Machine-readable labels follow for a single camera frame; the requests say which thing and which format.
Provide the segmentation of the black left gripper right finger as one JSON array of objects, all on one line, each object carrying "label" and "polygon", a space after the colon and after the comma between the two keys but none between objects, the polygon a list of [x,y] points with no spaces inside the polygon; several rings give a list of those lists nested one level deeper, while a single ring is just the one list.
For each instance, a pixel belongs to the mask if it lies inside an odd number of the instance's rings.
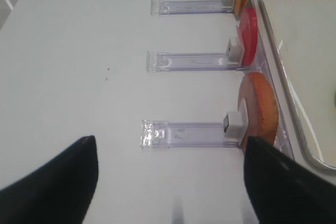
[{"label": "black left gripper right finger", "polygon": [[335,223],[335,185],[250,136],[244,183],[260,223]]}]

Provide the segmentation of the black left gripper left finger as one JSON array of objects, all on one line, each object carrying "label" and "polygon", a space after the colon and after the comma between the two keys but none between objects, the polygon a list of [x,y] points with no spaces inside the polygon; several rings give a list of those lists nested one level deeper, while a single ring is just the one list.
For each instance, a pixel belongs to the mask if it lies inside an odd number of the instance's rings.
[{"label": "black left gripper left finger", "polygon": [[98,177],[96,139],[82,137],[39,169],[1,189],[1,223],[82,223]]}]

